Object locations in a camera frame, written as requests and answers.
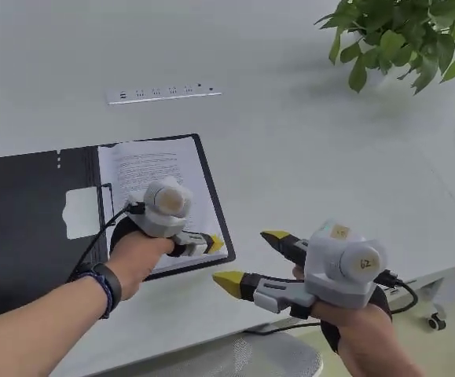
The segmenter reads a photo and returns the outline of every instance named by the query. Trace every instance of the blue wristband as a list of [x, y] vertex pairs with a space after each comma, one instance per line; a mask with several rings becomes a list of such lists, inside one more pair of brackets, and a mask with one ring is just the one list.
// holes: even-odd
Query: blue wristband
[[108, 317], [110, 317], [110, 312], [112, 311], [112, 303], [114, 301], [114, 298], [112, 297], [112, 291], [105, 282], [105, 278], [102, 275], [98, 275], [93, 271], [86, 271], [84, 273], [80, 273], [75, 277], [75, 280], [81, 279], [85, 276], [93, 277], [101, 285], [103, 291], [105, 291], [105, 294], [107, 295], [107, 309], [105, 309], [105, 312], [101, 316], [101, 319], [102, 320], [108, 319]]

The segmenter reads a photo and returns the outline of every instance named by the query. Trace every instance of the table surface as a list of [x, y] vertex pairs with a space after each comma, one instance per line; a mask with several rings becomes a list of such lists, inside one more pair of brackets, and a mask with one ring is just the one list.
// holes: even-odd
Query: table surface
[[[81, 376], [278, 316], [211, 274], [290, 276], [258, 233], [336, 218], [409, 279], [455, 266], [455, 80], [413, 97], [327, 59], [327, 0], [0, 0], [0, 156], [198, 133], [237, 260], [142, 284], [53, 375]], [[109, 107], [104, 92], [213, 82], [223, 95]]]

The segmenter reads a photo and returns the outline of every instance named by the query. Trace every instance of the power strip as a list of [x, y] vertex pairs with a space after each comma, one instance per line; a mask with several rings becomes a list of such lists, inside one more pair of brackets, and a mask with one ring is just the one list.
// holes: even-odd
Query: power strip
[[108, 90], [107, 104], [136, 104], [179, 98], [209, 97], [222, 94], [213, 86], [198, 82], [194, 85], [152, 87], [147, 89]]

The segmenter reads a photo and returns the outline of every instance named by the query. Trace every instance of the binder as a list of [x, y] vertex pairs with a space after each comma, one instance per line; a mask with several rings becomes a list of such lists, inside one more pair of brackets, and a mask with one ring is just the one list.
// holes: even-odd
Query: binder
[[[228, 256], [151, 275], [149, 280], [236, 258], [199, 135], [149, 140], [184, 137], [191, 137], [196, 144]], [[66, 224], [61, 215], [67, 191], [96, 186], [100, 226], [104, 224], [97, 148], [88, 146], [0, 157], [0, 314], [26, 305], [61, 286], [89, 244], [92, 236], [74, 240], [66, 236]], [[86, 261], [106, 262], [106, 244], [103, 235]]]

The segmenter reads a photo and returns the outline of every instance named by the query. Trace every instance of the paper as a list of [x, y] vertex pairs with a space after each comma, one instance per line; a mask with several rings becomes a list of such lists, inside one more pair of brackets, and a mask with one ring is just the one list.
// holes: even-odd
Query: paper
[[[173, 176], [193, 193], [185, 230], [216, 234], [222, 238], [196, 144], [191, 137], [165, 141], [131, 141], [111, 148], [99, 147], [98, 159], [101, 183], [112, 185], [112, 198], [108, 188], [102, 189], [105, 222], [123, 208], [130, 192], [144, 192], [150, 182]], [[110, 227], [106, 233], [107, 250], [110, 248], [113, 229], [114, 227]], [[198, 257], [171, 258], [164, 255], [152, 273], [197, 265], [227, 256], [225, 246], [214, 254]]]

